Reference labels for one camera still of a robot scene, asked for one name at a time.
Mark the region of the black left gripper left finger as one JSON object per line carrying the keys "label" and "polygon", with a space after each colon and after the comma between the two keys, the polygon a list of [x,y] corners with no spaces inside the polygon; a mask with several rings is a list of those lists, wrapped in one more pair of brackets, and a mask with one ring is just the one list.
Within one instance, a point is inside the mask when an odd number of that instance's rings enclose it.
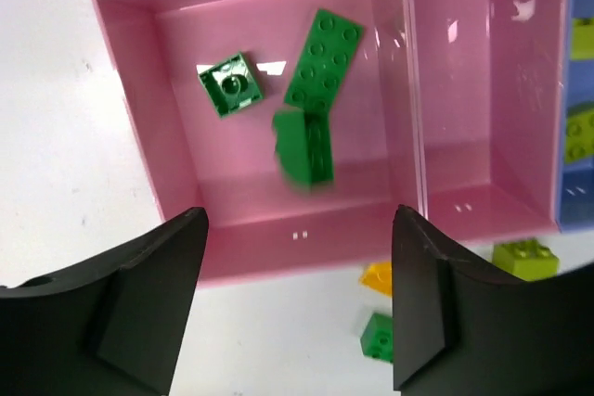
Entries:
{"label": "black left gripper left finger", "polygon": [[170,392],[209,229],[192,208],[143,236],[1,290],[5,395]]}

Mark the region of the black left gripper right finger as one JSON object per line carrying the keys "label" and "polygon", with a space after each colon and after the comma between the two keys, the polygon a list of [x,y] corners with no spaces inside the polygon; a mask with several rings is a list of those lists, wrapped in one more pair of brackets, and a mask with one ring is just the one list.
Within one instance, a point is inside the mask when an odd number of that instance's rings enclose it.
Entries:
{"label": "black left gripper right finger", "polygon": [[527,282],[408,206],[394,216],[393,382],[404,395],[589,395],[593,268]]}

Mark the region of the yellow short lego brick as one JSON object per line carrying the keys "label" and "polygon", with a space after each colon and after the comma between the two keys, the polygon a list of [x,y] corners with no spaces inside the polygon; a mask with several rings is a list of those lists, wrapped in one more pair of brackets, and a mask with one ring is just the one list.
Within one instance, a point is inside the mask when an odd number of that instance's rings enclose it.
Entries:
{"label": "yellow short lego brick", "polygon": [[374,262],[369,264],[360,276],[359,283],[382,295],[392,297],[392,264],[390,262]]}

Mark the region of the dark green upturned lego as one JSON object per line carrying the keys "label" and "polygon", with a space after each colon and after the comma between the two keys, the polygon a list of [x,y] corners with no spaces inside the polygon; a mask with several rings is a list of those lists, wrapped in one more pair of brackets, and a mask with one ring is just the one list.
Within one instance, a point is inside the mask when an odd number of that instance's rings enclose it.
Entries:
{"label": "dark green upturned lego", "polygon": [[280,109],[272,126],[279,168],[290,184],[311,189],[334,182],[328,113]]}

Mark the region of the small dark green lego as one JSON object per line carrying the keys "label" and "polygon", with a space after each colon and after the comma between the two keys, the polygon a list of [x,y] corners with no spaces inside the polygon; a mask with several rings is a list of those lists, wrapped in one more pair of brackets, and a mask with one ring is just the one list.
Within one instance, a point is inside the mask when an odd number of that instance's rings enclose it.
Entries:
{"label": "small dark green lego", "polygon": [[239,112],[264,98],[252,65],[242,53],[200,71],[198,79],[220,118]]}

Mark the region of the dark green long lego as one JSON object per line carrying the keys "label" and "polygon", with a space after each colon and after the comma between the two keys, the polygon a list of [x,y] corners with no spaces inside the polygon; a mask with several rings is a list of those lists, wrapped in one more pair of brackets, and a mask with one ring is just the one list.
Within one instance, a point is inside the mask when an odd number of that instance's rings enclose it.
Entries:
{"label": "dark green long lego", "polygon": [[319,9],[284,96],[290,106],[328,113],[364,35],[364,27]]}

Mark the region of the lime long lego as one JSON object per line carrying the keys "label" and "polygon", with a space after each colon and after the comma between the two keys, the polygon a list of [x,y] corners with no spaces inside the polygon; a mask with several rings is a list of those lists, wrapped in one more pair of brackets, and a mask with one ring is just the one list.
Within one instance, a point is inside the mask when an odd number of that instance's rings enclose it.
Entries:
{"label": "lime long lego", "polygon": [[589,60],[594,58],[593,18],[573,19],[571,60]]}

